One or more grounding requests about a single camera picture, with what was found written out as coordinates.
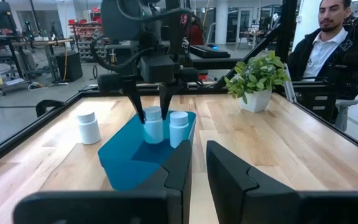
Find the white plastic bottle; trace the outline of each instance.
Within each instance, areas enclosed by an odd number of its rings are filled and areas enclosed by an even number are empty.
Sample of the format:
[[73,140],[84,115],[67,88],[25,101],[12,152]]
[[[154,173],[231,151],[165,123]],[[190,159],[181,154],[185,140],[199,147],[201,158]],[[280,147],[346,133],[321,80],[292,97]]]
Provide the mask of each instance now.
[[186,140],[186,129],[189,126],[188,114],[184,111],[172,112],[170,115],[169,135],[172,148],[176,148],[179,144]]
[[161,107],[151,106],[143,110],[145,116],[144,122],[144,140],[149,144],[158,144],[164,140],[163,121],[161,117]]
[[93,111],[78,114],[77,120],[83,144],[94,144],[100,141],[98,120]]

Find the person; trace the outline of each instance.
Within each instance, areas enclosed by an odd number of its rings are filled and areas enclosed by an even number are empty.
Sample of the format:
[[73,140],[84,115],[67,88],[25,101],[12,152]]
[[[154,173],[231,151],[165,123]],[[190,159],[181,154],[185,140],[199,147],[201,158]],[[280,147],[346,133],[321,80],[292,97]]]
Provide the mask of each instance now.
[[[335,63],[332,55],[348,39],[343,24],[351,15],[350,6],[351,0],[321,1],[318,14],[320,28],[306,35],[288,57],[288,69],[293,81],[313,82],[332,75],[330,64]],[[346,83],[340,86],[338,98],[353,100],[358,95],[358,64],[345,71],[350,75],[338,73],[338,76],[343,75],[339,78],[341,83]]]
[[[10,31],[9,29],[3,29],[2,30],[2,34],[3,35],[7,35],[9,33],[11,33],[12,31]],[[37,64],[35,63],[35,60],[32,56],[32,53],[30,50],[24,50],[23,49],[23,53],[29,63],[29,68],[31,70],[35,70],[37,68]],[[23,58],[21,57],[21,55],[18,53],[18,51],[15,50],[15,54],[16,54],[16,57],[17,57],[17,60],[19,61],[19,66],[21,68],[22,71],[24,71],[24,61],[23,61]],[[5,48],[5,46],[0,46],[0,57],[9,57],[9,56],[12,56],[12,53],[11,52],[8,52]]]
[[203,25],[198,17],[191,18],[191,31],[188,40],[191,45],[205,44]]

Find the green plant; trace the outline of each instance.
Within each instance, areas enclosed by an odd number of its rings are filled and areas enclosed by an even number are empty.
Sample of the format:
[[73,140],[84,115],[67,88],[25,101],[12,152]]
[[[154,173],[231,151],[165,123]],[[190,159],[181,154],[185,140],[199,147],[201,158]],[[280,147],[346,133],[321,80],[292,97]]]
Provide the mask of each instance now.
[[275,52],[269,52],[260,58],[251,58],[248,64],[237,62],[235,70],[239,77],[232,80],[225,78],[226,87],[233,98],[242,97],[245,103],[247,97],[244,93],[273,90],[275,85],[284,85],[284,81],[290,80],[281,58],[277,57]]

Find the blue tray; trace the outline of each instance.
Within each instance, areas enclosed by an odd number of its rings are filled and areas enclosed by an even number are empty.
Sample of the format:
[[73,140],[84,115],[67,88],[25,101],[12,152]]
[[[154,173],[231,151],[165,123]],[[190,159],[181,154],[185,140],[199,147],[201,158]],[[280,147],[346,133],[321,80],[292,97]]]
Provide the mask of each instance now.
[[[144,141],[143,124],[135,115],[98,151],[100,163],[107,174],[111,187],[131,190],[152,175],[174,150],[169,141],[169,111],[163,122],[164,141],[151,145]],[[187,139],[193,144],[196,114],[187,112],[189,127]]]

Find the man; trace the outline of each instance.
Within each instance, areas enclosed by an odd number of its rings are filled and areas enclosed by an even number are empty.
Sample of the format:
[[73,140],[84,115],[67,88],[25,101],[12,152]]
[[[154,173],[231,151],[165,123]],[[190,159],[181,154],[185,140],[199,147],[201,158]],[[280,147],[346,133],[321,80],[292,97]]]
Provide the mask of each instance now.
[[[288,58],[288,68],[293,81],[313,82],[333,74],[330,63],[335,64],[335,57],[332,55],[339,45],[347,40],[348,32],[343,28],[343,24],[351,15],[350,6],[351,0],[321,1],[318,16],[320,29],[306,35]],[[358,65],[343,71],[337,72],[338,76],[343,75],[339,78],[346,79],[342,80],[345,85],[341,86],[338,98],[353,100],[358,95]]]
[[[11,33],[9,29],[3,29],[2,34],[6,35],[8,33]],[[29,67],[31,70],[35,70],[37,68],[37,64],[35,64],[34,58],[32,57],[32,53],[30,50],[23,50],[23,53],[29,63]],[[17,57],[17,60],[19,61],[19,66],[21,67],[21,70],[24,71],[24,61],[21,57],[21,55],[18,53],[18,51],[15,50],[15,54]],[[0,57],[9,57],[12,56],[11,52],[8,52],[5,48],[5,46],[0,46]]]

